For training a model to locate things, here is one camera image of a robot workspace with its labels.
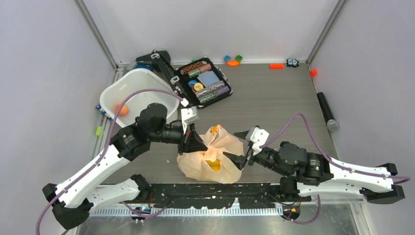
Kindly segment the translucent plastic bag banana print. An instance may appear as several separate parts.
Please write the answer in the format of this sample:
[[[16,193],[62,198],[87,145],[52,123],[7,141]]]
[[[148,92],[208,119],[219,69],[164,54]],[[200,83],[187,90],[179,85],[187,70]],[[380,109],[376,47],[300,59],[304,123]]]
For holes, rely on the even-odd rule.
[[[197,181],[213,181],[221,184],[233,184],[239,181],[242,170],[239,170],[223,152],[243,155],[243,143],[220,124],[210,127],[201,138],[207,144],[208,150],[179,155],[177,164],[181,172],[187,178]],[[210,169],[206,163],[216,159],[221,161],[221,169],[218,172]]]

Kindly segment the yellow fake mango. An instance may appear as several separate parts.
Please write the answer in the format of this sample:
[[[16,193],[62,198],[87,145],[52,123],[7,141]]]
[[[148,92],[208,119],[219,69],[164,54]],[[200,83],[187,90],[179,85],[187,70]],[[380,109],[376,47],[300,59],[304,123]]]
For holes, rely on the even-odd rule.
[[[219,159],[216,159],[215,161],[206,161],[210,169],[212,169],[215,172],[218,172],[221,169],[221,161]]]

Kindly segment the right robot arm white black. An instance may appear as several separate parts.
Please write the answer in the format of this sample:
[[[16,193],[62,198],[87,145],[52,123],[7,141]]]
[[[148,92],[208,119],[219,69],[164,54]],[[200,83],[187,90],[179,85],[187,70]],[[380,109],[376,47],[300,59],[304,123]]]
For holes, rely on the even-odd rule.
[[[279,175],[277,197],[294,202],[300,198],[316,195],[344,194],[365,198],[373,204],[393,204],[405,198],[403,187],[394,183],[397,175],[394,164],[365,167],[325,158],[320,153],[283,141],[279,149],[261,148],[269,133],[259,127],[235,133],[245,139],[248,151],[244,155],[224,152],[235,166],[242,170],[245,165],[259,164]]]

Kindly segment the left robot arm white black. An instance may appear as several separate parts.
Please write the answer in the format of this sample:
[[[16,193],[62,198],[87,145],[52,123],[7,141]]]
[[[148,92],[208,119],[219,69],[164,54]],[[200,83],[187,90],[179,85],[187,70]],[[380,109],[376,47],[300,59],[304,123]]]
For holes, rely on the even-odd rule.
[[[166,122],[166,115],[164,105],[151,103],[136,117],[135,123],[121,128],[110,138],[108,146],[75,175],[58,185],[43,187],[55,219],[65,230],[81,225],[100,208],[124,201],[149,201],[152,188],[142,175],[133,175],[111,187],[98,189],[98,186],[149,151],[151,143],[175,144],[179,154],[208,149],[194,127],[198,119],[195,107],[181,109],[181,119],[171,123]]]

